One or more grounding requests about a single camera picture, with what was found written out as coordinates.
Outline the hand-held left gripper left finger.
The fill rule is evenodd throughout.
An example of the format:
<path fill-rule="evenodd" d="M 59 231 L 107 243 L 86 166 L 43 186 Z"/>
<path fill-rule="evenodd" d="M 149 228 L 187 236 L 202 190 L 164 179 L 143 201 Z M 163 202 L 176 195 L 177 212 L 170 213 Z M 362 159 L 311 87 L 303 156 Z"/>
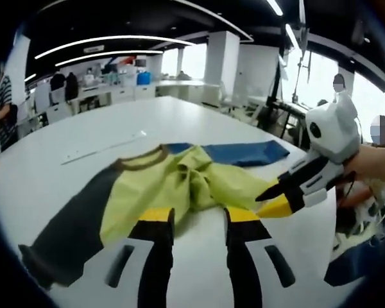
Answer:
<path fill-rule="evenodd" d="M 64 307 L 165 307 L 173 267 L 173 208 L 147 210 L 130 235 L 89 259 Z"/>

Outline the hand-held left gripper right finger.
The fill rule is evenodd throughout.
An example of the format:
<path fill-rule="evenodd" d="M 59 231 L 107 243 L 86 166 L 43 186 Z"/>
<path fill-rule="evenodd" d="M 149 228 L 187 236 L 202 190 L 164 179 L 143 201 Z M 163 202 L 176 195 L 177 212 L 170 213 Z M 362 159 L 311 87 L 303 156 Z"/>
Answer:
<path fill-rule="evenodd" d="M 332 288 L 300 241 L 275 239 L 252 211 L 224 212 L 234 307 L 332 307 Z"/>

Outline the person's right hand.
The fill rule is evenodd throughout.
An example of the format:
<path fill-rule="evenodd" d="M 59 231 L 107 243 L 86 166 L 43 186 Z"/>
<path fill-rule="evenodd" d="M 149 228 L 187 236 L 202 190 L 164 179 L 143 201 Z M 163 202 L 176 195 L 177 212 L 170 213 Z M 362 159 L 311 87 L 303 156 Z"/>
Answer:
<path fill-rule="evenodd" d="M 359 147 L 359 151 L 344 164 L 344 175 L 354 174 L 356 178 L 369 179 L 379 177 L 379 162 L 383 154 L 382 148 L 367 145 Z"/>

